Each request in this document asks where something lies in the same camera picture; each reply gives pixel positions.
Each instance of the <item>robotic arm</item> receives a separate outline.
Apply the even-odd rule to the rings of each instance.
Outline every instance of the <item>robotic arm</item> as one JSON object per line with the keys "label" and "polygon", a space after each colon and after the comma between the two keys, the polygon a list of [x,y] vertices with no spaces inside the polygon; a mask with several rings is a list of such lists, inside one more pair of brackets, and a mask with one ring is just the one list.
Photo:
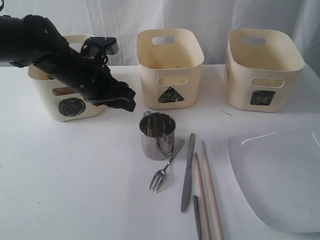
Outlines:
{"label": "robotic arm", "polygon": [[107,55],[118,51],[113,37],[90,37],[77,52],[45,17],[22,19],[0,16],[0,63],[23,68],[34,65],[76,89],[95,106],[107,105],[133,112],[135,92],[112,77]]}

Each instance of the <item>fork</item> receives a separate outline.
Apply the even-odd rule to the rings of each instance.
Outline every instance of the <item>fork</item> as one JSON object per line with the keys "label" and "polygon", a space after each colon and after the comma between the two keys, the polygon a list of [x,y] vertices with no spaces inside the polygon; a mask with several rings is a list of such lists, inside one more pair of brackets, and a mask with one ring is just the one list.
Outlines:
{"label": "fork", "polygon": [[180,149],[182,148],[182,146],[184,145],[185,140],[180,140],[180,142],[178,143],[178,145],[175,147],[175,149],[173,150],[170,160],[169,162],[166,164],[166,166],[164,167],[164,169],[161,169],[159,171],[157,171],[155,173],[155,175],[153,176],[150,186],[149,186],[149,190],[152,188],[152,192],[155,191],[155,193],[157,193],[159,191],[159,189],[161,188],[162,184],[164,183],[164,180],[167,176],[167,168],[169,167],[169,165],[172,163],[172,161],[175,159],[176,155],[178,154],[178,152],[180,151]]}

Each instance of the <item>metal mug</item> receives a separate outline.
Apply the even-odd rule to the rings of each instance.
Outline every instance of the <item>metal mug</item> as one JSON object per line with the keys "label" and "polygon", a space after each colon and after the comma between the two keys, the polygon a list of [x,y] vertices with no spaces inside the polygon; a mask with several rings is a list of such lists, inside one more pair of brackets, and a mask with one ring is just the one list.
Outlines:
{"label": "metal mug", "polygon": [[146,111],[139,124],[142,151],[150,159],[166,159],[174,149],[176,121],[161,112]]}

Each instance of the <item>white tabletop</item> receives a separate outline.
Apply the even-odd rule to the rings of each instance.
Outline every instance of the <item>white tabletop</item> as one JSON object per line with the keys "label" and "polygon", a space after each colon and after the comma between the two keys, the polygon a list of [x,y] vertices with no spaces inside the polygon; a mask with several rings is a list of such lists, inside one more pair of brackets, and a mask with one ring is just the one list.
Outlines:
{"label": "white tabletop", "polygon": [[[48,116],[26,68],[0,69],[1,239],[196,240],[192,203],[180,212],[191,132],[196,134],[195,151],[202,166],[201,140],[208,146],[226,240],[320,238],[319,233],[274,231],[260,222],[237,184],[226,153],[227,138],[233,134],[301,128],[320,133],[320,79],[308,66],[288,104],[277,113],[231,107],[224,65],[204,66],[197,102],[163,111],[175,118],[176,138],[185,139],[185,144],[157,194],[148,186],[166,161],[148,159],[141,150],[139,121],[150,109],[143,103],[138,67],[113,66],[111,73],[136,91],[133,113],[108,109],[95,117],[57,122]],[[192,191],[199,196],[193,173]]]}

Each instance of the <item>white curtain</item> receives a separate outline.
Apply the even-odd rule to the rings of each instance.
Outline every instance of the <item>white curtain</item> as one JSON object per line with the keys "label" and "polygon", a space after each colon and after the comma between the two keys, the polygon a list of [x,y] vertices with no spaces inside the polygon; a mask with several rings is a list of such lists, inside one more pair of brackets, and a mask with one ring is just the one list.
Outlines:
{"label": "white curtain", "polygon": [[273,29],[288,34],[320,76],[320,0],[5,0],[1,14],[48,17],[63,35],[116,37],[112,65],[136,65],[136,36],[184,28],[197,37],[205,64],[225,62],[228,32]]}

